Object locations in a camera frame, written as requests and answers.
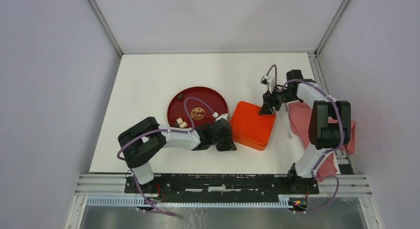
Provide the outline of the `orange box lid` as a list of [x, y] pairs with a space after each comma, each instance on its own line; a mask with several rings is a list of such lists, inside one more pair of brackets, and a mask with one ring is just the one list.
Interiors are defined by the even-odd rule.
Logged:
[[253, 139], [270, 139], [275, 115], [259, 115], [260, 107], [240, 101], [231, 117], [233, 136]]

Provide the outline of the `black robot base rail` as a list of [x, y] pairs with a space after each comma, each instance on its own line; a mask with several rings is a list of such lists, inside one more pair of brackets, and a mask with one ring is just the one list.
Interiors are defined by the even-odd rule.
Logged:
[[288, 174], [156, 174], [137, 189], [126, 177], [124, 192], [157, 194], [164, 203], [268, 203], [279, 195], [316, 195], [314, 178]]

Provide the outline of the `metal tongs with white handle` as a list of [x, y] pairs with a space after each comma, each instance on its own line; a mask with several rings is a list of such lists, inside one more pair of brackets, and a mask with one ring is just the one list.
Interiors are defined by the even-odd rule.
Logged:
[[287, 138], [291, 139], [292, 138], [292, 129], [291, 129], [288, 105], [283, 104], [276, 113], [277, 113], [277, 117], [280, 119], [280, 122], [281, 122], [285, 132], [287, 133]]

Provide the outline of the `round red lacquer tray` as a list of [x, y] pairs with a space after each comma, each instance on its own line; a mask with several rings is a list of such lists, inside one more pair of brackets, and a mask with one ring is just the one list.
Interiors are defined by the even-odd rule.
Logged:
[[[183, 100], [177, 96], [183, 94]], [[229, 107], [225, 99], [214, 89], [208, 87], [190, 87], [176, 94], [167, 108], [167, 121], [170, 126], [178, 127], [176, 120], [182, 118], [188, 127], [191, 126], [191, 118], [195, 126], [211, 124], [215, 121], [212, 114], [229, 113]]]

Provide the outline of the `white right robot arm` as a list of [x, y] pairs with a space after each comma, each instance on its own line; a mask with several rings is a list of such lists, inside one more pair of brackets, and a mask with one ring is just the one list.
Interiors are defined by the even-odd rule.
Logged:
[[267, 72], [261, 84], [267, 86], [263, 94], [260, 115], [276, 115], [289, 138], [292, 125], [288, 104], [299, 101], [311, 109], [308, 137], [309, 145], [301, 158], [292, 165], [286, 187], [299, 193], [306, 187], [305, 178], [315, 178], [321, 164], [333, 152], [347, 144], [351, 138], [351, 105], [325, 93], [312, 79], [305, 79], [302, 72], [292, 69], [286, 73], [287, 81], [277, 84], [277, 77]]

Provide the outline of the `orange chocolate box with dividers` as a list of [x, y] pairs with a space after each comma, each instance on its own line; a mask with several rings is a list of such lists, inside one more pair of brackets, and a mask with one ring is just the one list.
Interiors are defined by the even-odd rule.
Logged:
[[264, 151], [268, 145], [269, 139], [253, 139], [253, 138], [245, 138], [240, 136], [233, 136], [233, 140], [236, 143], [242, 144], [244, 146], [247, 146], [249, 148], [258, 150], [258, 151]]

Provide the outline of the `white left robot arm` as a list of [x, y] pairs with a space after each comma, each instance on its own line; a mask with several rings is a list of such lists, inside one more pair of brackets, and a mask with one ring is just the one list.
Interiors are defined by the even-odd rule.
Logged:
[[191, 151], [207, 150], [214, 146], [218, 151], [236, 151], [233, 131], [225, 118], [212, 124], [177, 128], [161, 125], [155, 117], [147, 117], [118, 136], [121, 149], [117, 158], [126, 162], [143, 193], [156, 186], [150, 159], [163, 148], [180, 148]]

